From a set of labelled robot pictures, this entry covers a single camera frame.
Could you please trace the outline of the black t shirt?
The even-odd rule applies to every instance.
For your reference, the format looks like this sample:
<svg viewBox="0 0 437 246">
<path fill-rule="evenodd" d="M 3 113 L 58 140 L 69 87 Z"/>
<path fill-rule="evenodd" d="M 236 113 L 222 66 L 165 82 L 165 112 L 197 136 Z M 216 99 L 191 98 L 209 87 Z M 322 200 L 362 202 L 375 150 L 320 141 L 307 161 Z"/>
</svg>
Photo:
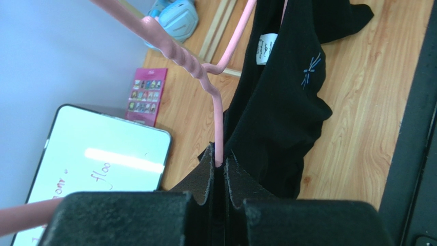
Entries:
<svg viewBox="0 0 437 246">
<path fill-rule="evenodd" d="M 279 198 L 298 197 L 304 156 L 332 115 L 318 97 L 322 44 L 362 30 L 371 8 L 350 1 L 258 1 L 239 84 L 224 112 L 224 155 Z"/>
</svg>

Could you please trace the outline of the light blue headphones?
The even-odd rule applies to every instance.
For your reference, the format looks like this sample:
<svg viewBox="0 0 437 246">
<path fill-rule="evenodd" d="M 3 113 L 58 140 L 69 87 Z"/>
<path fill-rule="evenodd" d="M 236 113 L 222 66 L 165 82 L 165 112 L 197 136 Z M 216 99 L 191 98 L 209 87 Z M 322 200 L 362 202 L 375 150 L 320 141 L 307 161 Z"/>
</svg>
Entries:
<svg viewBox="0 0 437 246">
<path fill-rule="evenodd" d="M 147 15 L 155 18 L 180 43 L 193 34 L 199 21 L 193 0 L 155 1 Z"/>
</svg>

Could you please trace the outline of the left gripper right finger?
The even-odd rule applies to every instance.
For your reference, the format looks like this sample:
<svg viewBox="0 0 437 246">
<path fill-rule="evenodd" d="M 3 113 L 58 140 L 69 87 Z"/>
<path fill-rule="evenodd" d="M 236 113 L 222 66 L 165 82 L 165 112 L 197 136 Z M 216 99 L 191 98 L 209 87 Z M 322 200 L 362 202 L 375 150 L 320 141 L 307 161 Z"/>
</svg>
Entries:
<svg viewBox="0 0 437 246">
<path fill-rule="evenodd" d="M 280 199 L 237 162 L 224 163 L 226 245 L 393 245 L 362 201 Z"/>
</svg>

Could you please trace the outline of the pink sticker card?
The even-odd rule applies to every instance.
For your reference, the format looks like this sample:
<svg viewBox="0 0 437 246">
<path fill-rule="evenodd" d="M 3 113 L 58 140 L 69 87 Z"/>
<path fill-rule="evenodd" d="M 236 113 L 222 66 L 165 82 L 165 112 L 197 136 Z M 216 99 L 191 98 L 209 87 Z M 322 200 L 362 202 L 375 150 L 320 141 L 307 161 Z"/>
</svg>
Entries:
<svg viewBox="0 0 437 246">
<path fill-rule="evenodd" d="M 138 68 L 128 98 L 125 118 L 154 127 L 160 108 L 167 68 Z"/>
</svg>

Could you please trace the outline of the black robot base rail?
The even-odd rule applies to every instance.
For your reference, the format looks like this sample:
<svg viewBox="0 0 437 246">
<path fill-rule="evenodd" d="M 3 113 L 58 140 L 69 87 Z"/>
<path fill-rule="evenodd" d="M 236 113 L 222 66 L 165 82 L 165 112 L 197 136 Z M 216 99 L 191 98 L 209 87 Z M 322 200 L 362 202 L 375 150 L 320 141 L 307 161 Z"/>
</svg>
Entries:
<svg viewBox="0 0 437 246">
<path fill-rule="evenodd" d="M 379 208 L 394 245 L 436 245 L 436 6 Z"/>
</svg>

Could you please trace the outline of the pink wire hanger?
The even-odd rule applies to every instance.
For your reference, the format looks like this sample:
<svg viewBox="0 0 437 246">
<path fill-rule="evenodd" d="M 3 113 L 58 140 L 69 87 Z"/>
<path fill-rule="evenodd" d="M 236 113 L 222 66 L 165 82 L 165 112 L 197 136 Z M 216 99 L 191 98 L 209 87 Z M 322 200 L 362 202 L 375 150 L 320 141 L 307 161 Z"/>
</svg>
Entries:
<svg viewBox="0 0 437 246">
<path fill-rule="evenodd" d="M 93 3 L 137 36 L 156 47 L 165 58 L 184 68 L 192 77 L 198 79 L 202 88 L 212 96 L 215 130 L 214 161 L 216 168 L 221 167 L 224 162 L 223 102 L 219 90 L 210 82 L 208 74 L 219 75 L 225 71 L 242 37 L 256 2 L 247 2 L 231 40 L 216 65 L 200 63 L 198 58 L 177 43 L 155 18 L 151 16 L 139 18 L 120 1 L 93 0 Z M 61 201 L 62 198 L 55 198 L 2 209 L 1 236 L 15 234 L 48 224 Z"/>
</svg>

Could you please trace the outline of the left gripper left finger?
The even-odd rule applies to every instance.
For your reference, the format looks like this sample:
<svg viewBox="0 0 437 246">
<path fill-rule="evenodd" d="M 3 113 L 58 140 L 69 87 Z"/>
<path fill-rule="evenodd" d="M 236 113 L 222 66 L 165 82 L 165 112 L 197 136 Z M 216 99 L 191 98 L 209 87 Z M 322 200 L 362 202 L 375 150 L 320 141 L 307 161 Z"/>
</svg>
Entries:
<svg viewBox="0 0 437 246">
<path fill-rule="evenodd" d="M 40 245 L 213 245 L 214 147 L 169 191 L 76 192 Z"/>
</svg>

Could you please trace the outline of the wooden clothes rack frame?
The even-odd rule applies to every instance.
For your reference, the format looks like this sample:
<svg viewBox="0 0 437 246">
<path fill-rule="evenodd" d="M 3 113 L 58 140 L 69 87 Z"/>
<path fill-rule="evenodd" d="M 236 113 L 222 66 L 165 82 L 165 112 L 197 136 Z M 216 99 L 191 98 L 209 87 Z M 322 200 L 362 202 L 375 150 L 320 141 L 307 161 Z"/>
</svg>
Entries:
<svg viewBox="0 0 437 246">
<path fill-rule="evenodd" d="M 119 2 L 129 11 L 131 11 L 136 17 L 140 19 L 144 18 L 144 15 L 127 1 Z M 210 63 L 212 61 L 212 58 L 219 46 L 219 42 L 231 17 L 231 13 L 236 5 L 236 2 L 236 0 L 222 1 L 222 3 L 219 4 L 199 54 L 195 55 L 190 51 L 190 53 L 195 56 L 201 64 L 207 62 Z M 235 77 L 241 76 L 241 71 L 228 68 L 225 68 L 222 73 Z"/>
</svg>

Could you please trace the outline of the whiteboard with red writing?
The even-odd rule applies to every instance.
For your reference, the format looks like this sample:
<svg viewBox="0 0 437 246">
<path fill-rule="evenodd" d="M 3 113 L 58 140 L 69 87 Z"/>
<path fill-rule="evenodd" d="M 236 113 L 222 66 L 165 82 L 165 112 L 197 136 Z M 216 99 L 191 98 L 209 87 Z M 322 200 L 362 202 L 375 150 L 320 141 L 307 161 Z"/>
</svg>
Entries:
<svg viewBox="0 0 437 246">
<path fill-rule="evenodd" d="M 58 108 L 27 197 L 155 191 L 171 146 L 164 130 L 73 105 Z"/>
</svg>

